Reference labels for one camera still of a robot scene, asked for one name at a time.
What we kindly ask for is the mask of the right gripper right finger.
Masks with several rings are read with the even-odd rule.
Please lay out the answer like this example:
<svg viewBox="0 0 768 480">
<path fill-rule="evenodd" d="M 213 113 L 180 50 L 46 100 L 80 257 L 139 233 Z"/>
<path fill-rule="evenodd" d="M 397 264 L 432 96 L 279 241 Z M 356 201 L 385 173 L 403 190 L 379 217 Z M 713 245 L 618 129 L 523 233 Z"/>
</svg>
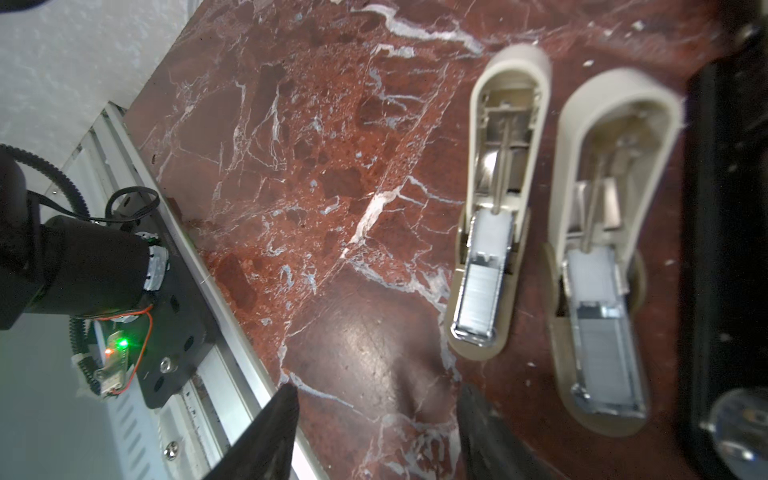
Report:
<svg viewBox="0 0 768 480">
<path fill-rule="evenodd" d="M 457 422 L 467 479 L 553 479 L 474 385 L 460 388 Z"/>
</svg>

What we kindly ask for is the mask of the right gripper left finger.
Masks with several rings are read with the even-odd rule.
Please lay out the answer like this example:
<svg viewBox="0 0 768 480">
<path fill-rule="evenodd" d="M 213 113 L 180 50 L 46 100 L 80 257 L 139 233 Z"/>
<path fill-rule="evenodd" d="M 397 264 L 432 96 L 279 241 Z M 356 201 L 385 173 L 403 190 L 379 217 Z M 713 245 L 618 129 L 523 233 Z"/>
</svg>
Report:
<svg viewBox="0 0 768 480">
<path fill-rule="evenodd" d="M 299 416 L 297 388 L 282 385 L 204 479 L 289 479 Z"/>
</svg>

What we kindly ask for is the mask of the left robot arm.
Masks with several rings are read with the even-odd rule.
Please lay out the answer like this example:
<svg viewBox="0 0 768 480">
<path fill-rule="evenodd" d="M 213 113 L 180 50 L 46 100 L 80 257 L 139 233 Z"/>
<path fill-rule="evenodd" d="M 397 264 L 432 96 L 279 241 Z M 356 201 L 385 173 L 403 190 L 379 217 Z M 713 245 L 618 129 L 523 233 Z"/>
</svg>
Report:
<svg viewBox="0 0 768 480">
<path fill-rule="evenodd" d="M 128 217 L 111 206 L 132 195 L 149 203 Z M 160 205 L 147 187 L 112 194 L 102 217 L 57 167 L 9 145 L 1 147 L 1 327 L 25 313 L 98 318 L 128 312 L 161 289 L 168 250 L 130 232 Z"/>
</svg>

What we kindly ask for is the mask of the green circuit board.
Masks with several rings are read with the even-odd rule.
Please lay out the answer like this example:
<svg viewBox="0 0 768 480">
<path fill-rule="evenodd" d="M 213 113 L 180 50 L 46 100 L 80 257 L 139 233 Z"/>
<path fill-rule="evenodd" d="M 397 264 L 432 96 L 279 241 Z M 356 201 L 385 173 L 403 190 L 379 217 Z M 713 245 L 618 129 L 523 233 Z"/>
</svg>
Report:
<svg viewBox="0 0 768 480">
<path fill-rule="evenodd" d="M 102 398 L 119 396 L 129 386 L 133 365 L 130 360 L 131 346 L 132 341 L 121 331 L 107 338 L 101 350 L 102 366 L 94 373 Z"/>
</svg>

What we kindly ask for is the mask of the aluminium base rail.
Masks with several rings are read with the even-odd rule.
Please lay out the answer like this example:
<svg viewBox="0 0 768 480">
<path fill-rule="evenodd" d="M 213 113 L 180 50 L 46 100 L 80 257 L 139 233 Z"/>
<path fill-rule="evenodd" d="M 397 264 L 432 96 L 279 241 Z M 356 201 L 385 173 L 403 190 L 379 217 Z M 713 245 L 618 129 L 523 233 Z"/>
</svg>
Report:
<svg viewBox="0 0 768 480">
<path fill-rule="evenodd" d="M 140 158 L 125 112 L 108 103 L 63 167 L 91 213 L 166 254 L 163 283 L 116 327 L 141 358 L 105 403 L 125 479 L 201 479 L 268 414 L 276 392 Z"/>
</svg>

